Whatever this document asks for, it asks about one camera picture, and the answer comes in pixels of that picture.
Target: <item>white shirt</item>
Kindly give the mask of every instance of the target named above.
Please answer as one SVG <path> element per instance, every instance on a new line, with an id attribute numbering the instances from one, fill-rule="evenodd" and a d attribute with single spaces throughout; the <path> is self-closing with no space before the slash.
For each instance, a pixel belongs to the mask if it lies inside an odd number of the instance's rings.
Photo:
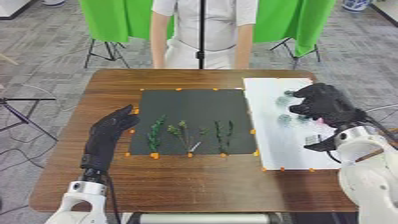
<path id="1" fill-rule="evenodd" d="M 174 39 L 199 48 L 199 0 L 154 0 L 153 11 L 172 16 L 176 14 Z M 206 39 L 208 51 L 234 47 L 238 26 L 256 24 L 257 0 L 206 1 Z"/>

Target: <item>green plant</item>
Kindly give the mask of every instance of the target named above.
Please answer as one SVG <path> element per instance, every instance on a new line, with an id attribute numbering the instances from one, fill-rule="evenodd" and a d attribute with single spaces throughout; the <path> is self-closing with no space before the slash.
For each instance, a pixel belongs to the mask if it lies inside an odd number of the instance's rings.
<path id="1" fill-rule="evenodd" d="M 188 132 L 188 124 L 186 124 L 186 121 L 179 121 L 177 127 L 172 126 L 172 125 L 169 125 L 167 132 L 179 139 L 179 141 L 183 143 L 183 147 L 185 147 L 186 152 L 188 153 L 193 153 L 193 150 L 195 150 L 195 148 L 201 145 L 201 138 L 208 134 L 208 129 L 206 128 L 199 128 L 199 141 L 197 141 L 195 145 L 193 145 L 193 136 L 190 136 L 190 132 Z"/>
<path id="2" fill-rule="evenodd" d="M 154 121 L 154 124 L 151 126 L 151 132 L 147 133 L 147 145 L 149 145 L 151 152 L 158 152 L 158 146 L 160 146 L 158 135 L 160 135 L 160 128 L 163 126 L 163 123 L 165 123 L 165 115 L 161 115 L 161 117 Z"/>
<path id="3" fill-rule="evenodd" d="M 227 148 L 231 146 L 231 137 L 233 137 L 233 129 L 234 129 L 234 125 L 233 125 L 233 121 L 229 120 L 227 122 L 227 133 L 224 134 L 224 127 L 220 124 L 220 121 L 215 121 L 215 137 L 217 137 L 217 142 L 218 142 L 218 151 L 220 153 L 227 154 Z"/>
<path id="4" fill-rule="evenodd" d="M 185 140 L 183 140 L 183 133 L 181 133 L 181 130 L 179 128 L 176 128 L 172 125 L 169 125 L 167 127 L 167 132 L 174 135 L 174 137 L 179 139 L 181 143 L 183 143 L 183 147 L 186 148 L 186 143 L 185 143 Z"/>

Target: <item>tripod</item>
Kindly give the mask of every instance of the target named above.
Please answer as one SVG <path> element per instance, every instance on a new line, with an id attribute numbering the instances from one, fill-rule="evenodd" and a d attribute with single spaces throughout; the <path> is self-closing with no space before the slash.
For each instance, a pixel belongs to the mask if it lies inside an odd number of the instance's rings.
<path id="1" fill-rule="evenodd" d="M 320 50 L 318 50 L 318 45 L 314 44 L 314 50 L 305 54 L 302 55 L 300 57 L 295 56 L 291 50 L 289 50 L 289 46 L 286 44 L 286 42 L 291 40 L 291 37 L 277 44 L 277 46 L 270 49 L 270 51 L 273 51 L 281 46 L 284 46 L 284 48 L 288 49 L 288 52 L 289 52 L 289 57 L 293 58 L 293 70 L 297 69 L 297 66 L 298 66 L 298 60 L 300 58 L 311 54 L 311 53 L 316 53 L 316 58 L 318 58 L 318 62 L 321 62 L 321 59 L 320 59 Z"/>
<path id="2" fill-rule="evenodd" d="M 119 52 L 119 50 L 117 50 L 117 45 L 119 45 L 122 48 L 126 48 L 126 47 L 122 46 L 122 44 L 121 44 L 121 43 L 105 42 L 105 48 L 106 48 L 106 51 L 108 51 L 108 57 L 105 57 L 105 56 L 101 56 L 101 55 L 98 55 L 98 54 L 92 53 L 94 43 L 96 43 L 96 39 L 90 40 L 90 48 L 89 48 L 89 54 L 87 54 L 87 58 L 85 58 L 83 68 L 89 67 L 90 56 L 96 56 L 96 57 L 103 58 L 103 59 L 108 60 L 108 61 L 115 61 L 115 60 L 121 59 L 126 68 L 129 68 L 129 66 L 128 66 L 128 62 L 126 62 L 126 60 L 124 60 L 124 58 L 122 58 L 122 55 L 121 55 L 121 52 Z"/>
<path id="3" fill-rule="evenodd" d="M 30 124 L 34 126 L 34 128 L 48 135 L 48 137 L 58 141 L 58 139 L 53 137 L 53 135 L 48 133 L 48 131 L 41 128 L 41 126 L 34 123 L 34 121 L 30 120 L 30 116 L 35 110 L 35 107 L 39 105 L 41 101 L 50 101 L 55 100 L 53 98 L 16 98 L 16 99 L 7 99 L 7 98 L 0 98 L 0 106 L 3 106 L 3 108 L 9 110 L 9 112 L 12 113 L 12 115 L 18 117 L 19 122 L 16 122 L 12 125 L 5 126 L 3 128 L 0 128 L 0 132 L 3 132 L 5 130 L 9 130 L 10 128 L 14 128 L 16 126 L 19 126 L 21 124 Z M 28 110 L 28 114 L 26 116 L 21 114 L 21 112 L 16 110 L 16 108 L 9 105 L 9 101 L 34 101 L 34 106 Z"/>

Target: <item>wooden table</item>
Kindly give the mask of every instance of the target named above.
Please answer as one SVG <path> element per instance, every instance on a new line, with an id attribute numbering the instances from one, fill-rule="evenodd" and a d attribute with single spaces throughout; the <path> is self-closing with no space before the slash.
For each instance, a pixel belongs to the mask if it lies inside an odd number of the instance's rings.
<path id="1" fill-rule="evenodd" d="M 41 212 L 58 208 L 67 184 L 76 180 L 89 128 L 128 104 L 138 105 L 140 89 L 236 88 L 243 77 L 314 78 L 304 71 L 266 70 L 101 70 L 64 129 L 30 197 Z M 122 212 L 325 212 L 355 211 L 341 192 L 337 172 L 261 172 L 252 155 L 124 156 L 129 134 L 122 135 L 110 174 Z"/>

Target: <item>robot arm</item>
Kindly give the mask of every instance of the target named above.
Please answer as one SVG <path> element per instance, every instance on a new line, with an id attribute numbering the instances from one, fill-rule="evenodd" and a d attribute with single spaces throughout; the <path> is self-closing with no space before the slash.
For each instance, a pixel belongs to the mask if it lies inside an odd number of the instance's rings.
<path id="1" fill-rule="evenodd" d="M 126 106 L 92 125 L 80 166 L 82 169 L 85 169 L 83 175 L 80 180 L 73 181 L 69 184 L 60 208 L 46 224 L 106 224 L 105 182 L 110 181 L 106 172 L 122 131 L 138 123 L 137 115 L 129 115 L 131 109 L 131 105 Z M 82 202 L 90 204 L 89 213 L 71 211 L 73 206 Z"/>
<path id="2" fill-rule="evenodd" d="M 398 150 L 366 126 L 373 118 L 353 108 L 330 85 L 318 83 L 295 92 L 304 98 L 289 111 L 323 119 L 336 128 L 334 136 L 304 147 L 318 152 L 336 150 L 341 158 L 339 185 L 359 206 L 360 224 L 392 224 L 398 220 Z"/>

